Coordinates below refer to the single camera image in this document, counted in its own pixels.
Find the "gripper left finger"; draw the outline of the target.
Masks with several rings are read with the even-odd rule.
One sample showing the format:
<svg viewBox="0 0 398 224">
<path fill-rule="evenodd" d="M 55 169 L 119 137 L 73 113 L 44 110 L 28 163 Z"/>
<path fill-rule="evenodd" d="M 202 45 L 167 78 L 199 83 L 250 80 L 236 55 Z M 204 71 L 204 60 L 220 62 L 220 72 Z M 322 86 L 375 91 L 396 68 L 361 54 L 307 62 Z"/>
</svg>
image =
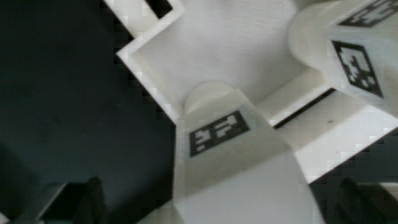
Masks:
<svg viewBox="0 0 398 224">
<path fill-rule="evenodd" d="M 51 183 L 11 224 L 108 224 L 99 178 L 92 177 L 85 182 Z"/>
</svg>

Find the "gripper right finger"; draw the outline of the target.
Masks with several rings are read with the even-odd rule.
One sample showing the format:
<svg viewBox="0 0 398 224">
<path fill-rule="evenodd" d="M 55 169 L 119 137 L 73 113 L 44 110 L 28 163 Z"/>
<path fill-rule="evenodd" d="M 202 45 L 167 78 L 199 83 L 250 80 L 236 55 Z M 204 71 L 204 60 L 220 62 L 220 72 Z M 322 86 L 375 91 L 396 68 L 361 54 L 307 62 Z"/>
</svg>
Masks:
<svg viewBox="0 0 398 224">
<path fill-rule="evenodd" d="M 398 183 L 343 180 L 332 224 L 398 224 Z"/>
</svg>

